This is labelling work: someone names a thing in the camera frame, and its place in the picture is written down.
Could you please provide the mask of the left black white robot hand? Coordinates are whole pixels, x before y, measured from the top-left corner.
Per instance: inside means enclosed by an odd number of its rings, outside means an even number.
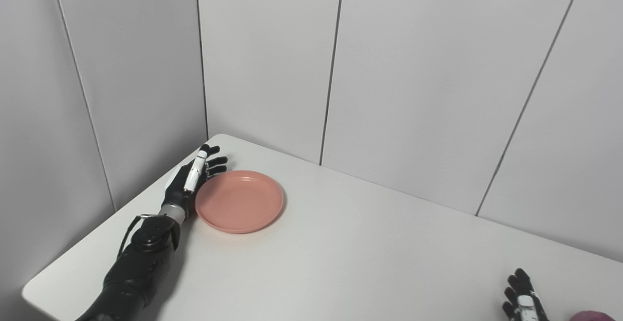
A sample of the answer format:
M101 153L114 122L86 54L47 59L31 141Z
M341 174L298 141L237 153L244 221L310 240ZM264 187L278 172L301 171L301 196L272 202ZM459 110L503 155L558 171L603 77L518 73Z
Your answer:
M227 171L226 156L218 156L220 146L203 144L196 156L187 164L178 168L165 188L165 196L160 208L160 215L176 217L184 221L194 212L198 190L212 177Z

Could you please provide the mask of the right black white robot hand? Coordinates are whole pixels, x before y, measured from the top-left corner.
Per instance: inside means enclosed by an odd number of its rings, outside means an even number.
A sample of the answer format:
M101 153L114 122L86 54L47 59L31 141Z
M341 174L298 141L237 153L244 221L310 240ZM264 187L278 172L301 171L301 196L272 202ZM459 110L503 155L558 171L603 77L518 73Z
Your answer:
M517 268L507 283L504 290L507 300L501 307L510 321L549 320L527 272Z

